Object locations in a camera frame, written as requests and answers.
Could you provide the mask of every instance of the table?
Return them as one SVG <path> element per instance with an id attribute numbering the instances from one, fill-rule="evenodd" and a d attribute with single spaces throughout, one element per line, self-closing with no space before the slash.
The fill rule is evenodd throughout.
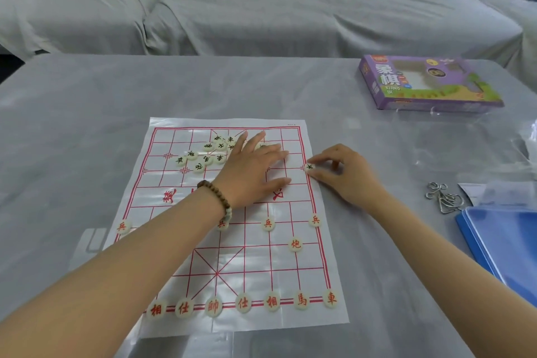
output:
<path id="1" fill-rule="evenodd" d="M 474 65 L 507 105 L 490 119 L 515 127 L 535 117 L 529 89 L 495 63 Z M 414 149 L 420 128 L 435 130 L 427 129 L 432 115 L 377 110 L 357 67 L 356 59 L 327 58 L 32 59 L 0 85 L 0 318 L 100 249 L 151 116 L 305 119 L 314 152 L 335 143 L 360 151 L 393 194 L 469 254 L 453 214 L 440 215 L 424 190 L 428 181 L 454 190 L 483 174 L 461 175 L 449 157 L 428 169 Z M 465 118 L 446 119 L 442 128 Z M 483 142 L 496 147 L 504 139 L 492 128 Z M 506 130 L 501 156 L 520 160 Z M 331 191 L 323 198 L 350 324 L 127 339 L 117 356 L 471 357 L 386 233 Z"/>

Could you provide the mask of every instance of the hand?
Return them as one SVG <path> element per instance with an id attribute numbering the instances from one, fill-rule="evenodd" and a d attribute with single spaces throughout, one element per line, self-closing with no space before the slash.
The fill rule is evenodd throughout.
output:
<path id="1" fill-rule="evenodd" d="M 347 146 L 338 144 L 329 147 L 309 159 L 308 163 L 319 164 L 327 160 L 332 161 L 332 171 L 337 171 L 339 164 L 343 164 L 343 172 L 336 174 L 316 168 L 308 170 L 308 174 L 331 186 L 348 202 L 367 211 L 375 201 L 381 201 L 387 195 L 366 159 Z"/>
<path id="2" fill-rule="evenodd" d="M 291 182 L 290 178 L 276 178 L 265 182 L 265 172 L 269 166 L 289 154 L 281 151 L 281 145 L 270 145 L 255 150 L 256 145 L 265 137 L 258 133 L 243 147 L 248 133 L 237 140 L 224 168 L 213 181 L 232 208 L 250 205 Z"/>

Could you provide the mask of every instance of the forearm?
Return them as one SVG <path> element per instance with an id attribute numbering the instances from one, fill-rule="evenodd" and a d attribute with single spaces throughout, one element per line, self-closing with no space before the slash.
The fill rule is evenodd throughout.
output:
<path id="1" fill-rule="evenodd" d="M 368 212 L 477 357 L 535 357 L 537 310 L 388 196 Z"/>
<path id="2" fill-rule="evenodd" d="M 210 190 L 193 192 L 14 312 L 0 324 L 0 350 L 10 357 L 113 356 L 223 215 Z"/>

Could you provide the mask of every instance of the person's right arm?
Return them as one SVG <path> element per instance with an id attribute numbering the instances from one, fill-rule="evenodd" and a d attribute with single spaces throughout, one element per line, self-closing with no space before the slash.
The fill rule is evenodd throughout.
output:
<path id="1" fill-rule="evenodd" d="M 308 174 L 379 222 L 477 358 L 537 357 L 536 308 L 390 195 L 361 155 L 336 145 L 308 162 L 329 160 L 343 172 Z"/>

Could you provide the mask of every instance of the dark floor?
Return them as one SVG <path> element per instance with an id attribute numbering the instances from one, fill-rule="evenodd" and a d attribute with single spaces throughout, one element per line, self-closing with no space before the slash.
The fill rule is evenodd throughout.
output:
<path id="1" fill-rule="evenodd" d="M 4 80 L 18 70 L 22 64 L 24 64 L 24 62 L 19 60 L 16 56 L 0 54 L 0 83 L 3 83 Z"/>

